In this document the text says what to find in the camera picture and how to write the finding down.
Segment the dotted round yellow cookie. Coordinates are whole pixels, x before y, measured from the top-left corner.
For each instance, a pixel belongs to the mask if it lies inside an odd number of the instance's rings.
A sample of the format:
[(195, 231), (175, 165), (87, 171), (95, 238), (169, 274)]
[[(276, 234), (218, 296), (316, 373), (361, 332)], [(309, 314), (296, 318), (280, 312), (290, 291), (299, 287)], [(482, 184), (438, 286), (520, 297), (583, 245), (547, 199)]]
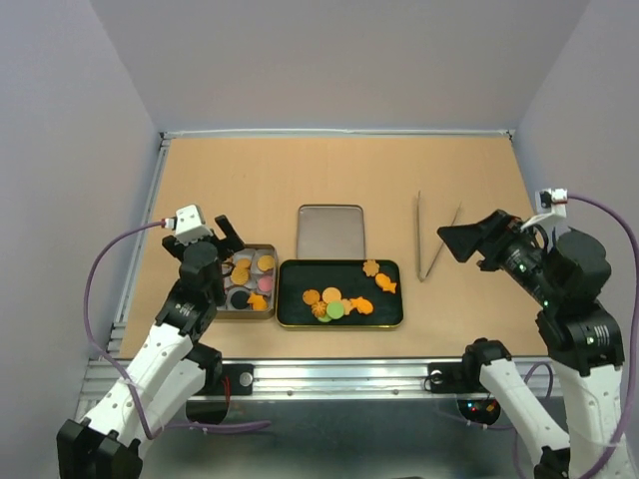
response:
[(275, 261), (275, 259), (274, 259), (274, 257), (272, 255), (265, 254), (265, 255), (262, 255), (259, 258), (259, 260), (257, 262), (257, 265), (258, 265), (259, 270), (261, 270), (261, 271), (269, 271), (269, 270), (271, 270), (271, 269), (273, 269), (275, 267), (275, 263), (276, 263), (276, 261)]

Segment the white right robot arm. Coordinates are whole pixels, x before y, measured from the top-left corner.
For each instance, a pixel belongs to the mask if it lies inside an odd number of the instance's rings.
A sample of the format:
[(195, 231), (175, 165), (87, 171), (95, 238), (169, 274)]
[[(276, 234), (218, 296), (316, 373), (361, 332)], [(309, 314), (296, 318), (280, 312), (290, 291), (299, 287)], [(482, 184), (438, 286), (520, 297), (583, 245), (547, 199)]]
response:
[(547, 248), (535, 238), (540, 232), (503, 210), (437, 231), (457, 261), (480, 254), (481, 270), (506, 272), (539, 304), (536, 325), (561, 387), (566, 425), (547, 413), (498, 340), (466, 347), (460, 380), (496, 398), (528, 451), (534, 477), (635, 478), (624, 431), (631, 400), (620, 394), (630, 361), (618, 322), (598, 299), (611, 274), (606, 250), (576, 229)]

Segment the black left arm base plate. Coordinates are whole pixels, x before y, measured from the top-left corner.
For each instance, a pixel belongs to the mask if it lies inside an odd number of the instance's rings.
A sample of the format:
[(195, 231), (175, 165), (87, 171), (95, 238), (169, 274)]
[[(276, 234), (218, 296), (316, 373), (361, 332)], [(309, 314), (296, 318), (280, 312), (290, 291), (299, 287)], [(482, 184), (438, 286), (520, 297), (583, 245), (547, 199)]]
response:
[(221, 378), (222, 392), (226, 397), (251, 396), (253, 394), (255, 367), (251, 363), (225, 363)]

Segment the silver metal tongs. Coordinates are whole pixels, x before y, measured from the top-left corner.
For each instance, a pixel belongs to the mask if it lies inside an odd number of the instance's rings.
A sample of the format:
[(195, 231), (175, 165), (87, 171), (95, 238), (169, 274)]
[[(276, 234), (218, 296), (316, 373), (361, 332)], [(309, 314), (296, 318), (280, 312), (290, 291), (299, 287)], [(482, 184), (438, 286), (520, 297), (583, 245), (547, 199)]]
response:
[(414, 199), (415, 272), (419, 282), (431, 276), (440, 255), (443, 241), (437, 235), (439, 227), (455, 226), (462, 211), (462, 201), (429, 200), (423, 191)]

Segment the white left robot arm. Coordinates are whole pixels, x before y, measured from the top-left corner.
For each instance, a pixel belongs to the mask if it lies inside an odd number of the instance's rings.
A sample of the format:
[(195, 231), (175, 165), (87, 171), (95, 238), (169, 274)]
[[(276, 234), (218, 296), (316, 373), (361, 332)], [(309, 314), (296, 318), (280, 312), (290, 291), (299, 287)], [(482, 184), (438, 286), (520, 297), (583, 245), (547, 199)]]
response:
[(222, 263), (245, 246), (230, 221), (215, 219), (218, 238), (199, 207), (159, 222), (170, 230), (163, 248), (179, 262), (179, 277), (127, 367), (101, 356), (119, 378), (82, 419), (68, 420), (57, 437), (63, 478), (137, 478), (152, 442), (196, 392), (222, 381), (221, 354), (200, 342), (226, 303)]

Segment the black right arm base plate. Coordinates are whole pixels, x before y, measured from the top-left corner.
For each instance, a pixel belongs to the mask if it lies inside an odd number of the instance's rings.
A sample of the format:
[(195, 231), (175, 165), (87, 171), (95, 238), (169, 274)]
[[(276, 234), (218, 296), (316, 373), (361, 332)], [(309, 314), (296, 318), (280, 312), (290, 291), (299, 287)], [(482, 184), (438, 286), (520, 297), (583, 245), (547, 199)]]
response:
[(462, 364), (457, 361), (430, 363), (424, 389), (433, 394), (464, 394), (472, 391)]

